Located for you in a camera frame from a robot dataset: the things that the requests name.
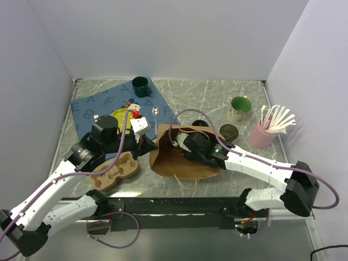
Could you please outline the cardboard cup carrier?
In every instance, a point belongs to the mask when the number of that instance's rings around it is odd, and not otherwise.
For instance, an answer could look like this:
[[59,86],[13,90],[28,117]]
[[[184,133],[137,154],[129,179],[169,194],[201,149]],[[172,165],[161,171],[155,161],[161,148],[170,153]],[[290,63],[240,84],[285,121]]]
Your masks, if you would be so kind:
[[130,152],[123,152],[115,165],[103,175],[89,176],[91,186],[100,191],[112,189],[119,179],[131,178],[139,172],[139,163]]

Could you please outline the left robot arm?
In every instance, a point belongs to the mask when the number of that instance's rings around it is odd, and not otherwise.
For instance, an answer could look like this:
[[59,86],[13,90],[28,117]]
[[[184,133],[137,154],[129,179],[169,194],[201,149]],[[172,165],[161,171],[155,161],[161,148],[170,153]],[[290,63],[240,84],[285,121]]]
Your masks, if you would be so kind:
[[12,210],[1,210],[1,237],[8,237],[20,254],[29,257],[55,232],[75,221],[90,216],[103,218],[108,211],[108,199],[96,189],[60,210],[53,207],[85,176],[95,175],[95,168],[105,162],[106,154],[120,157],[121,153],[130,152],[137,159],[156,150],[157,145],[146,135],[150,130],[144,116],[132,118],[130,127],[122,129],[117,118],[100,116],[34,193]]

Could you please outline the brown paper bag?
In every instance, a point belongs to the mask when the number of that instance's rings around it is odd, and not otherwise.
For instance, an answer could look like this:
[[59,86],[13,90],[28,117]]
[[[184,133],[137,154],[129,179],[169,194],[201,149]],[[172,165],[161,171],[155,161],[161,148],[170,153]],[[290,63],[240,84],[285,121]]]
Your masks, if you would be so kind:
[[152,171],[160,176],[174,178],[177,181],[198,181],[219,175],[219,167],[204,166],[184,157],[182,148],[174,147],[170,140],[174,140],[178,132],[185,134],[200,133],[212,141],[215,138],[212,127],[180,126],[161,123],[158,127],[156,145],[158,149],[150,152],[149,164]]

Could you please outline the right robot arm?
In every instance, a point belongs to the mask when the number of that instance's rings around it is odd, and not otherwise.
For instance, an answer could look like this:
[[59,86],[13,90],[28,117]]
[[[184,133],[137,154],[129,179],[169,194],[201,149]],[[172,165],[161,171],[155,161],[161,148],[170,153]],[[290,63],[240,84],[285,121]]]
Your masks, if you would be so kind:
[[294,165],[279,163],[243,150],[225,140],[208,138],[200,132],[179,132],[176,141],[185,158],[199,164],[237,171],[271,185],[266,189],[244,189],[231,207],[232,215],[246,218],[263,209],[284,208],[308,217],[319,190],[318,181],[310,176],[309,166],[301,161]]

